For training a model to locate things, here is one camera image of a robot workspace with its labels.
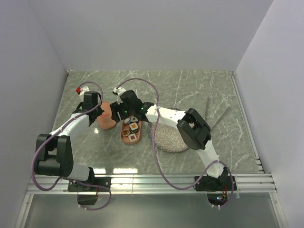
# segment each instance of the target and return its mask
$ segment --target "white cable tie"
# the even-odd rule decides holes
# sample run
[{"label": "white cable tie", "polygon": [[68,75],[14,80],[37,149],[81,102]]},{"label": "white cable tie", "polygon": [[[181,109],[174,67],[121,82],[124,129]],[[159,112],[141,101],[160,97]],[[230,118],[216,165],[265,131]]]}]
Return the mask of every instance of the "white cable tie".
[{"label": "white cable tie", "polygon": [[156,107],[155,107],[155,111],[154,111],[154,114],[156,114],[157,113],[157,110],[159,110],[160,109],[160,107],[159,106],[157,106],[157,105],[155,105]]}]

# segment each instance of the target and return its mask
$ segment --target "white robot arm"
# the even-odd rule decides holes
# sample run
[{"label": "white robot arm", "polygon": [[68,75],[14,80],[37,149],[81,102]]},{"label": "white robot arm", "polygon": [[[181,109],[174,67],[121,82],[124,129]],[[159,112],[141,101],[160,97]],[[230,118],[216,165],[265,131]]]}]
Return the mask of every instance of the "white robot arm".
[{"label": "white robot arm", "polygon": [[[112,119],[116,122],[133,115],[138,120],[154,123],[157,121],[158,109],[161,115],[159,123],[178,129],[185,144],[198,152],[205,167],[219,160],[212,144],[210,127],[195,109],[176,111],[157,107],[150,102],[143,103],[134,91],[122,87],[115,88],[113,93],[117,95],[117,102],[110,107]],[[228,171],[222,163],[213,164],[207,170],[207,175],[207,178],[201,179],[205,181],[206,190],[220,189],[227,183]]]}]

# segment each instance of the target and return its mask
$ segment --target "orange tray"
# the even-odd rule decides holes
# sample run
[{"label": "orange tray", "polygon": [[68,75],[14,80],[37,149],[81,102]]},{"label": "orange tray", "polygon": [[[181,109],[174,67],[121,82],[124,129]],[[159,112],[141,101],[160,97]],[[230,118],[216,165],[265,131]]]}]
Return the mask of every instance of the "orange tray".
[{"label": "orange tray", "polygon": [[130,130],[130,126],[129,126],[128,124],[124,124],[124,122],[123,122],[122,130],[120,131],[120,138],[122,139],[122,141],[123,141],[125,144],[137,144],[137,143],[139,142],[140,137],[141,137],[142,122],[139,121],[137,125],[138,125],[138,128],[139,128],[139,131],[138,131],[137,133],[135,133],[135,135],[136,135],[136,137],[137,137],[137,140],[131,142],[131,141],[129,140],[129,137],[128,137],[128,136],[123,136],[123,135],[122,135],[122,132],[123,132],[124,129]]}]

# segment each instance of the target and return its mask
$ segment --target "metal frame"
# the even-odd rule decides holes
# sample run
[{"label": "metal frame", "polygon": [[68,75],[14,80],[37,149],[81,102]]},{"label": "metal frame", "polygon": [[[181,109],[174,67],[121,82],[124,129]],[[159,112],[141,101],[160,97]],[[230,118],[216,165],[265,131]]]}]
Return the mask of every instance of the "metal frame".
[{"label": "metal frame", "polygon": [[272,202],[272,206],[274,207],[275,216],[276,216],[277,222],[279,224],[279,227],[287,228],[288,227],[287,220],[286,220],[285,214],[283,212],[277,192],[270,193],[269,195],[270,195],[270,199]]},{"label": "metal frame", "polygon": [[[194,182],[194,176],[200,174],[167,174],[168,180],[180,187],[189,186]],[[176,190],[170,187],[161,175],[96,175],[97,177],[111,177],[111,192],[113,194],[195,194],[206,193],[196,192],[193,188],[189,190]],[[234,174],[238,190],[235,193],[267,193],[276,192],[276,186],[271,174]],[[43,187],[49,187],[55,182],[55,177],[37,176],[37,181]],[[77,194],[67,192],[68,181],[61,180],[56,187],[47,192],[37,189],[31,180],[26,194]],[[85,194],[96,194],[95,192],[81,192]]]},{"label": "metal frame", "polygon": [[33,201],[33,194],[26,194],[20,209],[15,228],[23,228],[28,218],[28,212]]},{"label": "metal frame", "polygon": [[240,98],[240,96],[239,96],[239,92],[238,92],[238,88],[237,88],[236,81],[235,81],[235,79],[234,79],[233,72],[229,72],[229,73],[230,73],[230,78],[231,78],[231,81],[232,81],[232,85],[233,85],[233,87],[234,87],[234,90],[236,91],[237,100],[238,100],[238,105],[239,105],[239,108],[241,109],[242,116],[243,116],[243,119],[244,119],[244,121],[245,121],[245,126],[246,126],[246,129],[247,129],[247,132],[248,132],[250,141],[251,141],[252,149],[253,149],[253,151],[254,151],[254,153],[255,153],[255,156],[258,157],[257,148],[256,148],[255,142],[254,142],[253,137],[252,137],[252,133],[251,133],[251,130],[250,130],[250,127],[249,127],[249,123],[248,123],[248,120],[247,120],[247,117],[246,117],[246,114],[245,114],[245,110],[244,110],[244,107],[243,107],[241,98]]}]

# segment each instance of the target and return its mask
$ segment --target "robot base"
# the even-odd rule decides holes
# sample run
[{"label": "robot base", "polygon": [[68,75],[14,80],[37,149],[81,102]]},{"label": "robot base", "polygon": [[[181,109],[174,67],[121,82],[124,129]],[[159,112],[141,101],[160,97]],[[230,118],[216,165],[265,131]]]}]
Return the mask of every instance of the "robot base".
[{"label": "robot base", "polygon": [[[94,177],[93,181],[88,184],[99,185],[110,189],[111,178],[110,177]],[[80,185],[77,182],[69,182],[67,191],[69,192],[97,192],[97,191],[107,191],[102,188],[88,187]],[[78,195],[77,201],[79,205],[94,205],[97,202],[98,194],[96,195]]]},{"label": "robot base", "polygon": [[[232,176],[233,179],[233,190],[237,190],[237,184],[235,177]],[[210,177],[210,176],[203,176],[200,181],[193,186],[196,191],[223,191],[224,187],[227,187],[227,191],[231,191],[231,179],[230,176],[227,176],[223,183],[220,183],[218,179]]]}]

